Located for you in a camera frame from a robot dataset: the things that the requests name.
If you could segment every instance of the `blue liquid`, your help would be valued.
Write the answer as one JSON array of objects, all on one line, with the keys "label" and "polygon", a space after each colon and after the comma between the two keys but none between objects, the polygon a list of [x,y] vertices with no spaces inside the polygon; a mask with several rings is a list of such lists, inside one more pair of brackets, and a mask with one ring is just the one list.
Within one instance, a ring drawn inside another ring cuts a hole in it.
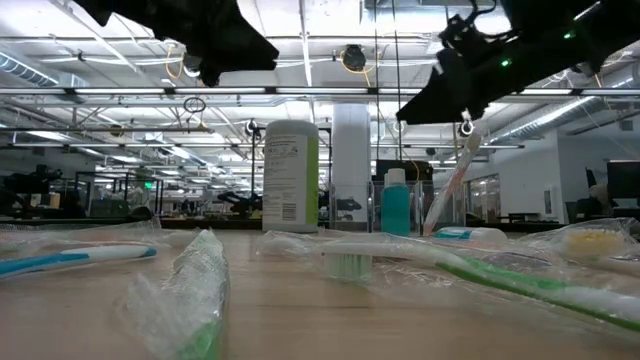
[{"label": "blue liquid", "polygon": [[409,188],[405,185],[386,187],[382,191],[381,215],[383,232],[409,236]]}]

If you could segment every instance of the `bottle cap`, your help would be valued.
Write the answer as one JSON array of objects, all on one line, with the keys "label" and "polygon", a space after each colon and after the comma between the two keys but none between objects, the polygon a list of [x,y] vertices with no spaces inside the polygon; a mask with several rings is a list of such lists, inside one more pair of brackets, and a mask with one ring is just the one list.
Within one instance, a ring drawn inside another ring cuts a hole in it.
[{"label": "bottle cap", "polygon": [[388,185],[404,185],[405,184],[405,174],[404,169],[389,169],[388,175]]}]

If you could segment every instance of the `blue toothbrush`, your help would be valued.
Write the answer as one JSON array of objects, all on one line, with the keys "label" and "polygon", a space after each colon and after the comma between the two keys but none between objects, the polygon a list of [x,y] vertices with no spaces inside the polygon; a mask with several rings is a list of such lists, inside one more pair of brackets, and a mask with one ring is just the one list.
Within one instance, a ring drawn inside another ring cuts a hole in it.
[{"label": "blue toothbrush", "polygon": [[152,257],[156,249],[140,245],[98,246],[65,250],[57,254],[0,260],[0,279],[35,271],[60,269],[112,260]]}]

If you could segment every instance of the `blue bottle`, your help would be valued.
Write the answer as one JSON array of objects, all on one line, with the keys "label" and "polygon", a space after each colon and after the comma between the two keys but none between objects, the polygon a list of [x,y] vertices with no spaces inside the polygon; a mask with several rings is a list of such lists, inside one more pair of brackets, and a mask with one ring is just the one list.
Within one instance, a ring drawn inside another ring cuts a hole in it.
[{"label": "blue bottle", "polygon": [[387,181],[382,191],[382,231],[409,236],[409,188],[405,185],[404,169],[390,169],[385,180]]}]

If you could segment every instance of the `table surface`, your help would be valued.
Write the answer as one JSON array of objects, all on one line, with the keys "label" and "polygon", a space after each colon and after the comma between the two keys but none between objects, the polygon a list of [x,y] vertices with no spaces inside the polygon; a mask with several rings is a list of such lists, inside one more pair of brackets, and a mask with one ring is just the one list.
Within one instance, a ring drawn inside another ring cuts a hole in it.
[{"label": "table surface", "polygon": [[[258,232],[219,231],[230,263],[228,359],[637,359],[640,349],[564,338],[496,317],[412,306],[255,255]],[[178,250],[0,282],[2,359],[154,359],[114,303],[138,271],[165,274]]]}]

